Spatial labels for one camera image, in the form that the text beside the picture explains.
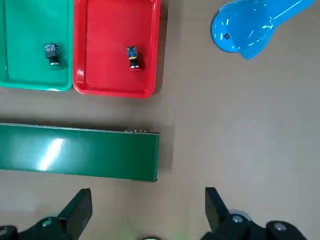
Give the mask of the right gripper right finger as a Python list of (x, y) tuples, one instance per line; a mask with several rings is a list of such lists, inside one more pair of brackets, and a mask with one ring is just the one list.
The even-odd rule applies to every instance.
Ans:
[(261, 227), (239, 213), (231, 213), (214, 187), (205, 188), (205, 214), (211, 231), (201, 240), (306, 240), (294, 225), (279, 220)]

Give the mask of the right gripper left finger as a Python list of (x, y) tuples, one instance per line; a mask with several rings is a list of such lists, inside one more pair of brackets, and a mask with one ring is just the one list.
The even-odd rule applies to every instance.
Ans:
[(39, 220), (19, 232), (13, 225), (0, 227), (2, 240), (78, 240), (93, 215), (92, 192), (81, 189), (57, 216)]

